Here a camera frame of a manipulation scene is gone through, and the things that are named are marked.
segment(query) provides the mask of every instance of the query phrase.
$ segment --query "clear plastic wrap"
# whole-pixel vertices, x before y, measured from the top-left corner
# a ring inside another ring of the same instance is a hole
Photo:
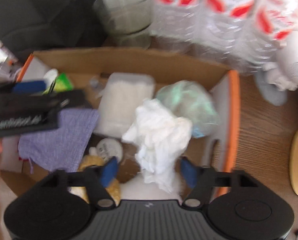
[[[195,138],[212,134],[220,123],[211,95],[196,82],[183,80],[165,86],[158,91],[156,98],[174,115],[192,121]]]

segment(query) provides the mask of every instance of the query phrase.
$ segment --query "cardboard box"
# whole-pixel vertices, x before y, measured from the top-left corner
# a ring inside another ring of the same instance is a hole
[[[39,51],[35,52],[34,56],[49,67],[58,69],[60,73],[65,72],[75,88],[84,88],[87,99],[95,108],[98,107],[100,99],[96,100],[94,92],[88,87],[92,77],[105,83],[108,76],[114,72],[145,73],[156,80],[156,90],[180,80],[199,82],[214,96],[215,107],[221,116],[221,125],[212,136],[192,138],[185,155],[196,165],[213,163],[219,171],[230,172],[234,167],[240,121],[240,88],[236,71],[229,70],[224,65],[201,62],[190,56],[153,49],[64,49]],[[27,62],[21,76],[28,71],[28,67],[30,62]],[[132,146],[124,146],[124,154],[135,151]],[[127,159],[120,166],[118,180],[126,182],[138,171],[137,164],[132,159]],[[22,173],[3,171],[2,178],[16,195],[20,195],[47,173],[35,165],[34,173],[30,174],[29,163],[26,162]]]

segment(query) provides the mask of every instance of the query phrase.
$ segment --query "plastic packaging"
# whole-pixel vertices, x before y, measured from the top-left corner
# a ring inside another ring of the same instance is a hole
[[[89,166],[103,166],[104,164],[105,161],[100,156],[86,155],[82,158],[78,171],[83,171]],[[118,206],[121,199],[119,181],[117,179],[113,179],[106,187],[106,190]],[[84,201],[89,203],[89,198],[85,187],[71,187],[70,193],[81,197]]]
[[[194,36],[199,0],[154,0],[153,33],[162,49],[184,53]]]
[[[210,135],[220,123],[211,96],[196,82],[183,80],[165,86],[158,91],[156,98],[175,116],[192,121],[192,135],[195,138]]]
[[[20,72],[22,65],[13,63],[8,59],[0,63],[0,79],[4,81],[13,82],[17,79],[17,75]]]
[[[298,0],[259,0],[232,51],[231,65],[244,70],[274,61],[275,52],[297,22],[297,7]]]
[[[223,62],[241,34],[255,0],[205,0],[200,5],[195,54]]]
[[[105,87],[96,77],[92,77],[89,80],[89,85],[91,89],[95,92],[96,98],[99,98],[102,96],[102,91],[104,90]]]
[[[153,97],[155,81],[142,74],[113,73],[102,92],[100,120],[94,133],[121,138],[135,118],[135,109]]]
[[[74,88],[67,75],[65,73],[58,75],[58,71],[55,69],[51,69],[45,74],[44,81],[48,87],[44,93],[64,92]]]

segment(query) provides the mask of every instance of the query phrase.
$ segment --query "water bottle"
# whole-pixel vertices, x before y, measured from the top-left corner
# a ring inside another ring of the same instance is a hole
[[[196,32],[196,56],[225,62],[254,3],[255,0],[204,0]]]
[[[297,7],[298,0],[259,0],[231,53],[230,65],[245,72],[274,61],[298,20]]]
[[[158,46],[185,53],[194,36],[199,0],[154,0],[152,32]]]

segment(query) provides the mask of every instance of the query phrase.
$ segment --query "wooden table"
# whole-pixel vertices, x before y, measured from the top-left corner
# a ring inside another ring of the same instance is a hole
[[[253,77],[241,77],[241,129],[236,167],[244,169],[280,195],[293,208],[298,228],[298,196],[289,180],[289,153],[298,130],[298,93],[276,107],[260,95]],[[295,239],[290,234],[288,239]]]

